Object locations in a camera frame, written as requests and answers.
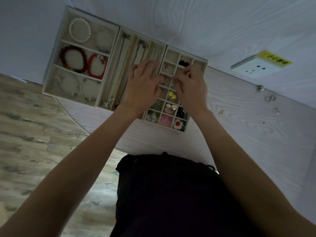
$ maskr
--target person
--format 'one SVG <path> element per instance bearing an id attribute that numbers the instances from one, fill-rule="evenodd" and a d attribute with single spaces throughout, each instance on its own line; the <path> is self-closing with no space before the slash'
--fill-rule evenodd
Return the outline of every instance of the person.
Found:
<path id="1" fill-rule="evenodd" d="M 67 155 L 0 229 L 0 236 L 58 236 L 129 125 L 160 94 L 157 63 L 133 65 L 116 111 Z M 176 91 L 203 133 L 213 167 L 168 155 L 127 155 L 119 172 L 117 236 L 316 236 L 260 167 L 207 108 L 203 73 L 177 73 Z"/>

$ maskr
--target jewelry organizer tray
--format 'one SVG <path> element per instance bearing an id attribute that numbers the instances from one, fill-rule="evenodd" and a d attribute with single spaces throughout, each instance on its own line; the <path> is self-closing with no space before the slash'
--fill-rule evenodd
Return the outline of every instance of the jewelry organizer tray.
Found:
<path id="1" fill-rule="evenodd" d="M 95 106 L 118 32 L 119 26 L 68 7 L 43 93 Z"/>
<path id="2" fill-rule="evenodd" d="M 56 39 L 43 93 L 115 111 L 124 96 L 127 72 L 144 59 L 159 63 L 161 94 L 139 121 L 185 132 L 190 116 L 178 100 L 171 77 L 189 64 L 203 73 L 207 61 L 132 30 L 68 7 Z"/>

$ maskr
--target person's left hand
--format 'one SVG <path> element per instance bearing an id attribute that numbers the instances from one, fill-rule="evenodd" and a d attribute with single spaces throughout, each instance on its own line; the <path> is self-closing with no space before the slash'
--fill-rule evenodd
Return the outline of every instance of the person's left hand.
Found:
<path id="1" fill-rule="evenodd" d="M 151 78 L 157 62 L 144 60 L 138 65 L 132 65 L 128 73 L 128 81 L 121 105 L 132 108 L 140 115 L 149 109 L 158 99 L 161 89 L 158 83 L 163 76 Z"/>

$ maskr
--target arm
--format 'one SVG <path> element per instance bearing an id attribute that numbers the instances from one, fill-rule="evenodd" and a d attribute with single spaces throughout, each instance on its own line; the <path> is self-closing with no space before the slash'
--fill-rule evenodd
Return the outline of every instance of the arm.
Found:
<path id="1" fill-rule="evenodd" d="M 203 73 L 189 66 L 174 79 L 180 102 L 202 131 L 223 182 L 252 222 L 267 236 L 314 236 L 316 226 L 291 206 L 208 110 Z"/>
<path id="2" fill-rule="evenodd" d="M 116 111 L 67 155 L 0 229 L 0 236 L 58 236 L 130 124 L 158 98 L 156 63 L 133 65 Z"/>

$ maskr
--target white flower with red center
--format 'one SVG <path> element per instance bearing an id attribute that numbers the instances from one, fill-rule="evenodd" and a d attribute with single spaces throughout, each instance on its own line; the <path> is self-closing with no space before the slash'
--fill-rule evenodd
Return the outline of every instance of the white flower with red center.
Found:
<path id="1" fill-rule="evenodd" d="M 176 130 L 180 130 L 183 128 L 183 122 L 179 119 L 175 119 L 174 120 L 174 124 L 173 124 L 173 127 L 176 129 Z"/>

